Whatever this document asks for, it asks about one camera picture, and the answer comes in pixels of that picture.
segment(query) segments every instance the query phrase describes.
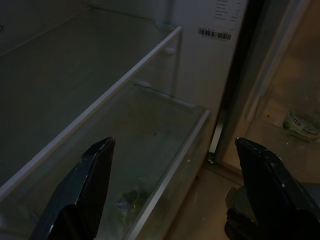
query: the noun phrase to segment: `refrigerator door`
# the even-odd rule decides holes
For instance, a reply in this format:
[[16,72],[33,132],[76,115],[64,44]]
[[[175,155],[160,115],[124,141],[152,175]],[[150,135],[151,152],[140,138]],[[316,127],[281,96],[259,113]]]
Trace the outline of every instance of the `refrigerator door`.
[[[302,45],[308,45],[310,39],[316,36],[314,25],[317,22],[315,14],[317,11],[314,9],[320,9],[318,2],[309,3],[302,0],[273,0],[265,6],[254,44],[240,76],[240,85],[236,95],[233,96],[232,106],[228,109],[227,120],[215,151],[218,163],[240,173],[240,162],[234,141],[236,137],[246,137],[275,152],[282,158],[292,175],[297,176],[287,163],[301,163],[306,159],[306,151],[304,153],[300,151],[298,155],[292,152],[293,149],[303,148],[302,142],[306,139],[291,138],[294,133],[283,129],[284,119],[280,119],[289,108],[281,106],[281,111],[278,111],[276,108],[280,102],[271,101],[267,96],[273,96],[270,93],[275,93],[274,96],[282,96],[284,99],[292,96],[295,93],[291,92],[291,87],[295,84],[298,87],[298,77],[301,81],[304,80],[307,68],[302,66],[307,60],[302,54]],[[300,52],[301,55],[293,57],[294,53]],[[308,148],[316,149],[315,144],[314,141],[308,141]]]

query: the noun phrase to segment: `crisper drawer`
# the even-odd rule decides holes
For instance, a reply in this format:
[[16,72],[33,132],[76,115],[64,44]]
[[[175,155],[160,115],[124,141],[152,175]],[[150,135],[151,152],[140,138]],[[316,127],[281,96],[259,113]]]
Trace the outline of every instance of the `crisper drawer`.
[[157,233],[162,236],[199,170],[211,131],[209,111],[130,81],[0,203],[0,233],[28,239],[84,151],[112,136],[116,145],[97,239],[145,239],[167,221]]

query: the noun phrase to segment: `label sticker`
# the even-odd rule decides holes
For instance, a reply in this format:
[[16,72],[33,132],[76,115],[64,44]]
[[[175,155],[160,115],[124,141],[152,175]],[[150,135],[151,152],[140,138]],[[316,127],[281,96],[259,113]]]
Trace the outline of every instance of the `label sticker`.
[[213,9],[214,27],[234,30],[237,26],[242,0],[216,0]]
[[209,28],[198,28],[198,34],[204,37],[212,38],[212,39],[221,39],[221,40],[231,40],[231,33],[229,32],[216,32],[213,29]]

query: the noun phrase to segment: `refrigerator wall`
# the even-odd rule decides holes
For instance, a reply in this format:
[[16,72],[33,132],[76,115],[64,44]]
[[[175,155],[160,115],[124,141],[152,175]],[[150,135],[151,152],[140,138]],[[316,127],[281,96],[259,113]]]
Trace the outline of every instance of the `refrigerator wall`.
[[88,7],[82,0],[0,1],[0,56]]
[[[183,41],[175,96],[203,106],[216,119],[245,14],[247,0],[87,0],[97,8],[181,25]],[[227,12],[219,20],[219,11]],[[198,34],[199,28],[228,32],[230,40]]]
[[[257,68],[258,74],[251,75],[253,83],[245,85],[248,80],[243,81],[239,93],[244,93],[245,88],[250,89],[249,93],[238,95],[235,100],[232,114],[235,116],[238,111],[238,122],[229,135],[227,147],[220,145],[218,157],[223,164],[240,169],[234,140],[241,136],[276,153],[300,181],[320,182],[319,140],[315,134],[312,137],[302,130],[289,130],[286,126],[290,113],[299,112],[298,115],[305,118],[303,125],[313,124],[314,129],[318,127],[319,10],[318,1],[310,1],[309,4],[291,1],[285,7],[263,64]],[[271,18],[267,14],[264,20],[268,19]],[[257,59],[254,55],[251,57],[252,61]],[[247,98],[243,108],[240,107],[241,98]]]

